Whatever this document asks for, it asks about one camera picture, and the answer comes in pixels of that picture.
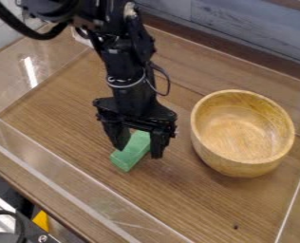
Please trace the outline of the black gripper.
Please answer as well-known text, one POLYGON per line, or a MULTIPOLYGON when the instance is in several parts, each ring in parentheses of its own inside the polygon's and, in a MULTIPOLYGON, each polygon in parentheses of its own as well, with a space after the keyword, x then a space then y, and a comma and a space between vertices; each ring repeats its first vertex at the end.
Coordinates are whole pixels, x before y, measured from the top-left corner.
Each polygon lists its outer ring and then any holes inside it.
POLYGON ((146 74, 135 79, 107 76, 110 97, 93 101, 97 119, 102 122, 113 147, 122 151, 130 141, 130 129, 150 133, 150 153, 161 159, 170 138, 175 137, 177 113, 158 101, 154 78, 146 74))

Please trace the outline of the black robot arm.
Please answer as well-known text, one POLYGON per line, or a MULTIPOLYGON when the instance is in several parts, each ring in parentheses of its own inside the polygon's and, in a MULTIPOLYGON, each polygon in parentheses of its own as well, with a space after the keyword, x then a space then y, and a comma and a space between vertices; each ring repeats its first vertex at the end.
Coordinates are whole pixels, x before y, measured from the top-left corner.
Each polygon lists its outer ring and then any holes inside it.
POLYGON ((165 70, 151 61, 155 39, 147 32, 135 0, 14 0, 31 18, 52 23, 47 32, 32 30, 0 2, 0 19, 35 40, 58 37, 68 27, 90 40, 103 61, 113 94, 93 101, 97 118, 117 150, 123 150, 133 129, 150 134, 150 153, 159 159, 175 137, 177 113, 165 107, 155 74, 165 70))

